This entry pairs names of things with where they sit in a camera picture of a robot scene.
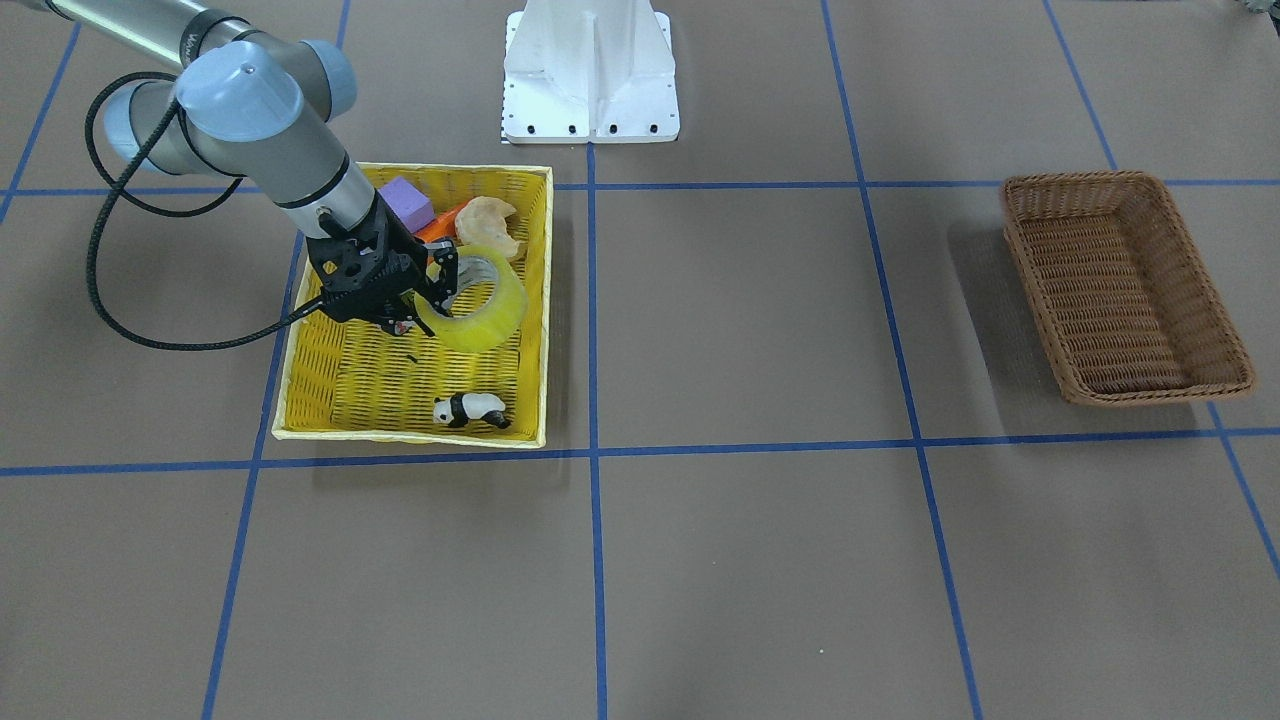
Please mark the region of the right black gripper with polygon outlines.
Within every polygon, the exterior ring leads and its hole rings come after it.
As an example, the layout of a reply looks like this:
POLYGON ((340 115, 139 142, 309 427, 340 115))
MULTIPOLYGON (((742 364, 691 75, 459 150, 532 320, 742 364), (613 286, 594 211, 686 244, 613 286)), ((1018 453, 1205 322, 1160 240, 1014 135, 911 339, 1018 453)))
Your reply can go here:
POLYGON ((380 195, 355 227, 324 213, 320 228, 319 237, 306 238, 306 256, 320 281, 320 311, 330 320, 407 334, 421 322, 404 296, 424 287, 435 313, 451 311, 460 292, 457 245, 425 243, 426 251, 380 195))

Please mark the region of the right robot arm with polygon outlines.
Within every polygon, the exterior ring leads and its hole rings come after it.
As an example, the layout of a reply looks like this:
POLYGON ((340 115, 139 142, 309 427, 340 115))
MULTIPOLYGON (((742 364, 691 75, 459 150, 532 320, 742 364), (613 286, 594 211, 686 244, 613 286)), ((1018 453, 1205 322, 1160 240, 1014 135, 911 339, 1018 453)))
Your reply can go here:
POLYGON ((92 229, 86 283, 96 313, 143 346, 104 306, 99 247, 115 204, 138 170, 251 181, 298 228, 321 282, 292 314, 366 322, 402 336, 435 334, 460 292, 449 240, 424 243, 375 190, 330 122, 358 96, 347 55, 326 41, 283 41, 197 1, 35 1, 36 12, 97 29, 172 65, 109 85, 86 117, 87 149, 101 129, 125 160, 92 229))

